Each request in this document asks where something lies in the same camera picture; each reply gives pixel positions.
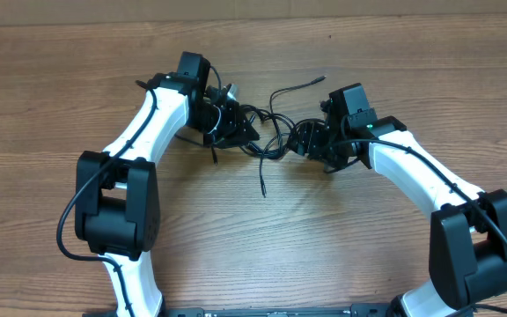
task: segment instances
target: beige wall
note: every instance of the beige wall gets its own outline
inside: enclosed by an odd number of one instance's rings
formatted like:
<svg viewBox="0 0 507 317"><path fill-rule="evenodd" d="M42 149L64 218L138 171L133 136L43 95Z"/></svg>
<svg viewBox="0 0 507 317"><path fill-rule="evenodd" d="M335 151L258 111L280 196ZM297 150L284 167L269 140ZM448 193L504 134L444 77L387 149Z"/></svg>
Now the beige wall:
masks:
<svg viewBox="0 0 507 317"><path fill-rule="evenodd" d="M507 0L0 0L0 26L507 12Z"/></svg>

